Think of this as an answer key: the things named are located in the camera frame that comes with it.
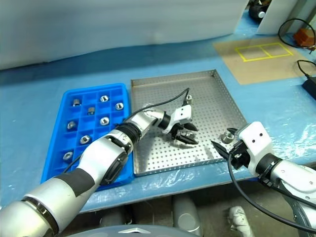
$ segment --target perforated metal tray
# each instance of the perforated metal tray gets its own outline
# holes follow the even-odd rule
[[[211,140],[221,143],[220,135],[228,127],[239,128],[246,124],[216,70],[137,79],[131,84],[133,110],[168,100],[189,87],[193,97],[192,123],[199,129],[198,145],[194,146],[172,141],[159,128],[149,131],[134,152],[134,173],[138,176],[223,161]],[[171,114],[182,105],[182,100],[179,98],[160,108]]]

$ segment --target white backdrop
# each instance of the white backdrop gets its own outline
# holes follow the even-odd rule
[[[1,0],[0,69],[232,33],[248,0]]]

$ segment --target blue table surface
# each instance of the blue table surface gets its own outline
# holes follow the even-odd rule
[[[46,64],[0,72],[0,204],[19,200],[40,183],[62,95],[80,87],[216,69],[247,121],[259,120],[278,156],[297,163],[316,158],[316,101],[301,78],[240,85],[217,54],[213,42],[252,37],[257,24],[244,13],[232,35],[195,42],[98,51]],[[299,51],[311,60],[307,50]],[[236,172],[249,178],[247,170]],[[82,212],[201,189],[230,181],[225,162],[136,178],[132,183],[96,192]]]

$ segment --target blue grid tray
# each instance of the blue grid tray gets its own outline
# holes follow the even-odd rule
[[[101,102],[100,98],[103,95],[109,97],[107,102]],[[79,99],[80,105],[73,106],[74,99]],[[122,110],[115,108],[116,103],[119,102],[124,104]],[[93,115],[88,115],[88,108],[90,107],[95,108]],[[70,162],[82,154],[88,146],[80,144],[79,141],[82,136],[89,135],[92,141],[98,139],[114,129],[117,124],[122,123],[129,112],[128,93],[125,85],[121,83],[65,92],[59,107],[41,182],[62,173]],[[100,119],[103,117],[110,119],[108,125],[102,126],[100,124]],[[67,129],[67,124],[70,121],[74,121],[77,125],[71,130]],[[64,161],[63,156],[67,152],[73,152],[73,156],[71,159]],[[77,161],[73,164],[69,171],[74,170],[78,163]],[[129,183],[133,179],[133,158],[130,154],[125,167],[115,182],[100,186],[98,191]]]

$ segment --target robotic arm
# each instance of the robotic arm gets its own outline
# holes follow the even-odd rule
[[[228,128],[228,131],[240,139],[229,153],[220,144],[212,143],[235,169],[245,166],[264,185],[316,204],[316,171],[273,155],[271,138],[260,122],[253,122],[240,130]],[[316,229],[316,209],[284,197],[292,207],[296,223]],[[314,236],[304,231],[299,231],[299,234],[301,237]]]
[[[152,126],[161,128],[172,139],[197,144],[191,134],[180,132],[197,131],[190,123],[192,107],[186,101],[170,116],[158,109],[136,113],[92,142],[74,171],[49,179],[0,212],[0,236],[53,237],[63,231],[99,185],[115,181],[134,146]]]

